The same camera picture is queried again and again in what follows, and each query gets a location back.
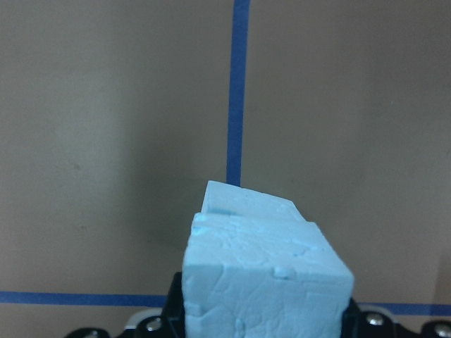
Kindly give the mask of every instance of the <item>blue tape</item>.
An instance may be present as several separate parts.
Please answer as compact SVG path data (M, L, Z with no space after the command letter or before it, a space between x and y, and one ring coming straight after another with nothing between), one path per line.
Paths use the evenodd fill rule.
M72 306L163 307L166 296L138 294L51 294L41 292L0 292L0 303Z
M44 292L0 292L0 303L67 306L144 306L162 308L166 296L140 294L52 294ZM360 303L380 306L394 315L451 317L451 305L409 303Z
M243 111L245 109L249 7L250 0L235 0L235 3L233 4L226 182L237 186L241 185L242 125Z
M436 315L451 316L451 305L408 304L408 303L360 303L386 308L394 315Z

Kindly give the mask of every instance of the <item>bolt head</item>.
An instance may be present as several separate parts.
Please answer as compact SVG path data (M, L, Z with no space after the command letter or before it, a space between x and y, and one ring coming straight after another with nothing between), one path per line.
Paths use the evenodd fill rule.
M366 315L366 321L370 325L381 326L383 325L383 317L379 313L370 312Z
M99 333L97 331L91 331L83 338L97 338L99 336Z
M434 330L439 337L451 338L451 326L447 324L437 324Z
M146 324L146 329L149 332L158 331L161 329L162 325L163 325L163 323L161 322L161 318L154 317Z

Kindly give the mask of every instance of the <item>black plastic part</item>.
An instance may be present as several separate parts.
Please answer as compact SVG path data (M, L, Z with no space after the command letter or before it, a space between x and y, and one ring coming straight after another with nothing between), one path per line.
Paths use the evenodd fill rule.
M155 325L148 325L150 322L155 323L155 320L159 324L157 330L155 330ZM354 300L351 299L347 310L343 313L340 338L443 338L444 336L437 333L437 328L447 326L451 327L451 322L429 322L423 326L421 334L417 334L394 323L382 313L360 311ZM80 329L66 336L66 338L88 337L110 338L106 331L93 328ZM174 275L161 315L144 319L136 329L125 330L117 338L185 338L182 273Z

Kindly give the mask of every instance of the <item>horizontal blue tape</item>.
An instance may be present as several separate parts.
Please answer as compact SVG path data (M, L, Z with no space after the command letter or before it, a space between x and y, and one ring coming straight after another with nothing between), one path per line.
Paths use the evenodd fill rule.
M45 292L0 292L0 303L69 306L144 306L161 308L166 296L140 294L54 294ZM386 308L394 315L451 317L451 305L411 303L361 303Z
M145 306L160 308L166 296L139 294L52 294L41 292L0 292L0 303L72 306Z
M434 315L451 316L451 305L447 304L410 304L410 303L360 303L386 308L394 315Z

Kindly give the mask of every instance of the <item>light blue foam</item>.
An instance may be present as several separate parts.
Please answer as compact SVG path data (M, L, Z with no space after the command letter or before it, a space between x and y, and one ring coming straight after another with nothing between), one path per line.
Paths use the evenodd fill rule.
M216 181L209 181L206 186L202 212L305 220L290 200Z
M187 338L340 336L354 278L292 207L209 182L183 261Z

